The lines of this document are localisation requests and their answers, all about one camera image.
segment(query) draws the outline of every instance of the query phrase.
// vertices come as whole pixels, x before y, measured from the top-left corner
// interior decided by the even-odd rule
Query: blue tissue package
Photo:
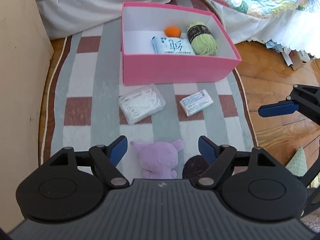
[[[156,54],[195,55],[188,39],[153,37],[152,43]]]

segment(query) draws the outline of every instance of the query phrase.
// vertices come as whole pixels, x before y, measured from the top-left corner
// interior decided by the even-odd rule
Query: orange makeup sponge
[[[166,28],[164,33],[167,35],[167,37],[179,38],[181,36],[181,30],[176,26]]]

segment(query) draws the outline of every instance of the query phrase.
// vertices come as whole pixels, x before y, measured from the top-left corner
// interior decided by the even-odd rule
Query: plush toy head
[[[172,143],[131,141],[130,144],[139,153],[141,167],[157,173],[161,173],[165,169],[171,170],[177,166],[178,152],[183,149],[182,139],[175,140]]]

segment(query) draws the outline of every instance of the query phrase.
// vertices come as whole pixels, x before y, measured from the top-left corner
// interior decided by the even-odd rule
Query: black yarn label
[[[188,36],[190,43],[193,41],[193,39],[196,36],[199,36],[200,34],[210,34],[211,35],[211,32],[209,31],[207,26],[204,26],[204,25],[196,25],[196,26],[191,27],[187,32],[187,36]]]

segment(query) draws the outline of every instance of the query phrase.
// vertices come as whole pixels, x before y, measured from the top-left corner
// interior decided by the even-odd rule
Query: white fabric
[[[234,42],[273,40],[291,50],[305,50],[320,58],[320,15],[287,10],[276,17],[259,19],[212,1]]]
[[[47,34],[54,40],[119,18],[124,1],[168,3],[171,0],[44,0],[37,5]]]

